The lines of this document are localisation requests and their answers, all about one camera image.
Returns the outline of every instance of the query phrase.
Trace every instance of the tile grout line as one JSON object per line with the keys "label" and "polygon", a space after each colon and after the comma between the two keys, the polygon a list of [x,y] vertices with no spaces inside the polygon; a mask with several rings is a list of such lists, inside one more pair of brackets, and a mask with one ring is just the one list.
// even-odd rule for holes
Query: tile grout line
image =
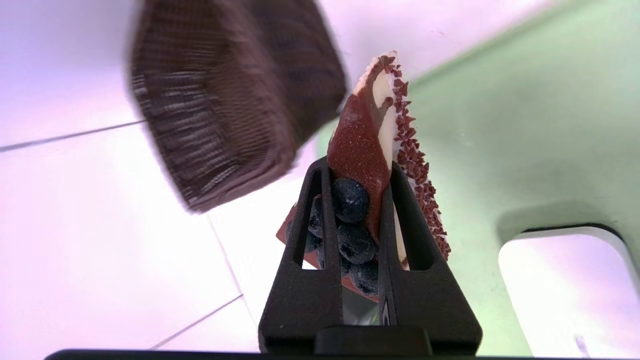
{"label": "tile grout line", "polygon": [[168,338],[164,339],[163,341],[160,341],[159,343],[155,344],[149,350],[157,350],[160,347],[166,345],[171,340],[173,340],[173,339],[177,338],[178,336],[184,334],[187,330],[190,330],[194,326],[198,325],[199,323],[203,322],[204,320],[206,320],[206,319],[210,318],[211,316],[215,315],[218,311],[220,311],[220,310],[224,309],[225,307],[233,304],[235,301],[241,299],[243,296],[244,296],[243,294],[240,294],[240,295],[236,296],[232,300],[228,301],[226,304],[220,306],[219,308],[215,309],[214,311],[211,311],[209,314],[206,314],[205,316],[201,317],[200,319],[196,320],[195,322],[185,326],[185,328],[183,328],[180,331],[176,332],[175,334],[169,336]]}
{"label": "tile grout line", "polygon": [[71,139],[71,138],[77,138],[78,136],[101,133],[101,132],[107,131],[107,130],[120,129],[121,127],[127,127],[127,126],[131,126],[131,125],[141,124],[143,122],[145,122],[145,121],[141,120],[141,121],[135,121],[135,122],[128,122],[126,124],[120,124],[120,125],[102,127],[100,129],[82,131],[80,133],[72,133],[72,134],[67,134],[67,135],[54,136],[52,138],[46,138],[46,139],[41,139],[41,140],[33,140],[33,141],[30,141],[30,142],[21,142],[21,143],[16,143],[16,144],[13,144],[13,145],[0,146],[0,152],[7,152],[7,151],[12,151],[12,150],[24,149],[25,147],[44,145],[46,143],[58,142],[58,141],[61,141],[61,140],[66,140],[66,139]]}
{"label": "tile grout line", "polygon": [[[206,215],[207,216],[207,220],[209,221],[209,225],[211,225],[211,229],[213,230],[213,233],[216,235],[216,240],[218,241],[218,245],[220,245],[220,248],[222,249],[222,254],[225,257],[225,261],[227,262],[227,266],[229,267],[229,270],[231,270],[231,275],[234,277],[234,281],[236,282],[236,286],[238,288],[238,291],[240,291],[241,293],[244,294],[244,291],[240,288],[240,282],[238,281],[237,277],[236,277],[236,272],[234,271],[233,267],[231,267],[231,263],[229,262],[229,258],[227,256],[227,250],[225,249],[225,246],[222,245],[222,241],[220,241],[220,236],[218,236],[218,232],[216,231],[216,227],[213,225],[213,220],[211,220],[211,217],[213,217],[213,212]],[[243,302],[244,302],[244,308],[247,310],[247,312],[249,313],[249,317],[251,318],[251,321],[253,321],[253,324],[255,326],[255,328],[258,328],[258,323],[255,321],[253,314],[251,314],[251,311],[249,310],[249,305],[246,303],[246,298],[243,298]]]}
{"label": "tile grout line", "polygon": [[211,217],[213,217],[213,213],[209,213],[209,214],[203,214],[203,216],[207,217],[207,221],[209,222],[209,225],[211,226],[211,229],[213,230],[213,234],[216,236],[216,241],[218,242],[218,245],[220,245],[220,249],[222,249],[222,254],[225,257],[225,262],[227,263],[227,267],[229,267],[229,270],[231,271],[231,276],[233,276],[234,278],[234,282],[236,283],[236,287],[238,288],[238,291],[240,291],[241,293],[244,293],[242,291],[242,289],[240,288],[240,282],[238,281],[238,278],[236,277],[236,273],[234,272],[234,268],[231,266],[231,263],[229,262],[229,257],[227,256],[227,250],[225,249],[225,246],[222,245],[222,241],[220,241],[220,236],[218,236],[218,232],[216,231],[216,227],[213,225],[213,221],[211,220]]}

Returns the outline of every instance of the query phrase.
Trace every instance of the dessert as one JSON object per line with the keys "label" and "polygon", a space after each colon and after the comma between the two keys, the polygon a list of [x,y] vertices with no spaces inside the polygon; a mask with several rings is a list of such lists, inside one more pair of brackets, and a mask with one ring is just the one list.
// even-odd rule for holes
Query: dessert
{"label": "dessert", "polygon": [[[382,194],[396,161],[412,185],[429,230],[445,259],[451,248],[442,227],[435,189],[428,178],[429,163],[419,151],[416,130],[411,126],[407,100],[408,82],[395,51],[374,58],[360,78],[340,114],[330,140],[327,162],[335,179],[333,207],[342,256],[342,283],[370,299],[377,300],[377,251]],[[309,234],[319,245],[305,254],[305,260],[323,267],[321,199],[315,199],[309,220]],[[276,234],[286,242],[285,229],[295,206]],[[396,218],[399,260],[408,269],[400,226]]]}

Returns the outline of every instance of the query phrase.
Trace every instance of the green panel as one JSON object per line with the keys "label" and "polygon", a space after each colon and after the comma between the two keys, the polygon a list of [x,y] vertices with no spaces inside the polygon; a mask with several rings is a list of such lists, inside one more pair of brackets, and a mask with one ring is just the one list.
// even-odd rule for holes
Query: green panel
{"label": "green panel", "polygon": [[436,69],[409,95],[449,264],[483,326],[479,353],[530,356],[498,268],[506,241],[598,222],[638,264],[640,1],[573,2]]}

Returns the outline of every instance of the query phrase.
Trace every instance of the light green background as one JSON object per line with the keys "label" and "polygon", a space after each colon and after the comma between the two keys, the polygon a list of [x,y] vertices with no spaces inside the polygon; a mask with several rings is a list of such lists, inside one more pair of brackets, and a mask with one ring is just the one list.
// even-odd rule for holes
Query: light green background
{"label": "light green background", "polygon": [[498,268],[506,241],[597,222],[640,258],[640,1],[561,5],[414,82],[409,98],[449,265],[483,327],[479,354],[530,356]]}

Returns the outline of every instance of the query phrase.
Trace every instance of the black clip stand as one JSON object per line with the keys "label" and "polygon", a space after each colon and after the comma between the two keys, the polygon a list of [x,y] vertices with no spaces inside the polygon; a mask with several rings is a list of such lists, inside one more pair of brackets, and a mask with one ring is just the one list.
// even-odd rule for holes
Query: black clip stand
{"label": "black clip stand", "polygon": [[[291,238],[259,325],[269,354],[474,355],[482,329],[428,230],[400,167],[394,163],[380,224],[380,318],[390,327],[342,325],[337,230],[326,158],[309,167]],[[323,199],[324,270],[301,268],[313,198]],[[411,271],[401,268],[394,204]]]}

